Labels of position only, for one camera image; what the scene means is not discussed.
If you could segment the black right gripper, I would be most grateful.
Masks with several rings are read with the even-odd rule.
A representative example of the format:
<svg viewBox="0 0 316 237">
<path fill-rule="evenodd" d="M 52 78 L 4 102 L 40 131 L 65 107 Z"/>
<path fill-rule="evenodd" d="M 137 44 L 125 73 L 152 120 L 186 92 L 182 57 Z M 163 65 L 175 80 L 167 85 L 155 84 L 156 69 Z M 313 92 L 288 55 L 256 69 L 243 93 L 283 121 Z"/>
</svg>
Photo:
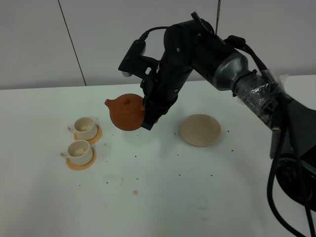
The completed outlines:
<svg viewBox="0 0 316 237">
<path fill-rule="evenodd" d="M 176 102 L 178 93 L 193 70 L 211 82 L 234 49 L 218 39 L 206 21 L 187 21 L 168 27 L 164 53 L 153 69 L 153 77 L 141 82 L 144 119 L 141 127 L 151 130 Z"/>
</svg>

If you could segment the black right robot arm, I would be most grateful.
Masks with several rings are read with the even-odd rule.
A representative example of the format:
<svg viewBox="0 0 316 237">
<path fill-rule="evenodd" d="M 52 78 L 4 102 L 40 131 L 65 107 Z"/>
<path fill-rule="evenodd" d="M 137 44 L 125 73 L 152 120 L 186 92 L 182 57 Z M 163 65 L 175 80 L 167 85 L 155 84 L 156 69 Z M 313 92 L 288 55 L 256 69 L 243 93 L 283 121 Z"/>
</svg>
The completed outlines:
<svg viewBox="0 0 316 237">
<path fill-rule="evenodd" d="M 139 53 L 145 116 L 151 129 L 176 102 L 192 71 L 220 91 L 238 97 L 271 131 L 273 181 L 294 201 L 316 207 L 316 113 L 290 97 L 243 38 L 220 39 L 205 21 L 187 21 L 165 28 L 160 60 Z"/>
</svg>

